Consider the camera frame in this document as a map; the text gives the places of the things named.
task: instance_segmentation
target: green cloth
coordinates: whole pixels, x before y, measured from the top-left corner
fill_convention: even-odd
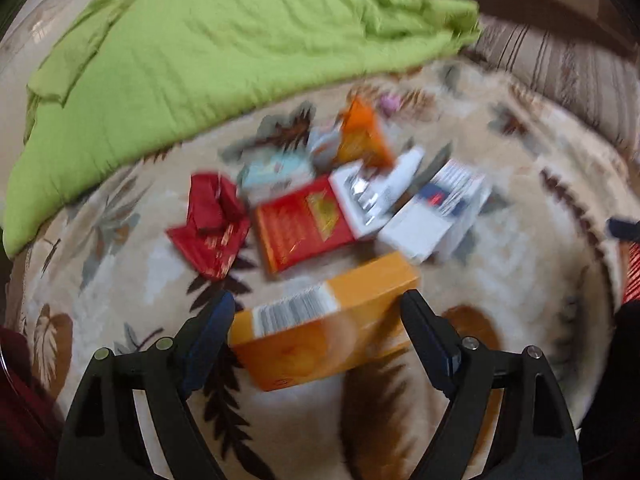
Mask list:
[[[455,54],[470,0],[93,0],[31,77],[4,248],[116,168],[256,106]]]

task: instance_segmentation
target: floral blanket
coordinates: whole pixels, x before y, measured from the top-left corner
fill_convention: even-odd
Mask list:
[[[462,335],[492,348],[540,346],[579,423],[604,370],[612,315],[620,304],[626,250],[606,236],[613,215],[638,218],[618,154],[561,108],[508,75],[441,60],[407,74],[380,75],[297,95],[116,171],[61,210],[20,255],[8,319],[28,338],[33,372],[62,415],[95,349],[137,352],[174,335],[216,291],[253,308],[335,276],[376,255],[370,242],[326,254],[279,279],[263,271],[253,234],[228,276],[209,282],[165,234],[184,222],[190,175],[235,178],[220,149],[254,136],[267,114],[301,102],[330,121],[348,96],[393,91],[401,141],[443,148],[477,166],[493,191],[454,257],[417,270],[420,291]],[[136,394],[155,471],[171,478],[144,395]],[[190,409],[230,479],[407,478],[444,412],[413,352],[339,376],[275,392],[259,391],[228,349]],[[468,475],[488,452],[499,396],[491,398]]]

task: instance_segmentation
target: white barcode label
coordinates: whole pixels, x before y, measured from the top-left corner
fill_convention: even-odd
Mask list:
[[[291,298],[254,308],[252,310],[254,337],[264,337],[274,332],[280,332],[292,326],[332,314],[338,309],[338,302],[331,288],[323,283]]]

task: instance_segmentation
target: metal bolt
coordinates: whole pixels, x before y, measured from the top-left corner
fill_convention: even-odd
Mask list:
[[[527,354],[534,359],[540,359],[542,357],[542,350],[537,346],[527,346]]]
[[[171,339],[170,337],[163,337],[161,339],[158,339],[158,342],[156,343],[156,348],[158,350],[168,350],[169,348],[171,348],[171,346],[173,346],[174,344],[174,340]]]
[[[478,350],[478,348],[480,348],[480,342],[475,337],[468,335],[462,340],[462,346],[467,350]]]
[[[98,361],[102,361],[103,359],[106,359],[107,357],[109,357],[109,349],[108,348],[98,348],[94,352],[94,358],[98,359]]]

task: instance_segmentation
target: yellow box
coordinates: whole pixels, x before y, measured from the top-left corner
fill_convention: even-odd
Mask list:
[[[404,348],[399,297],[418,276],[398,252],[236,314],[228,344],[263,390],[302,384]]]

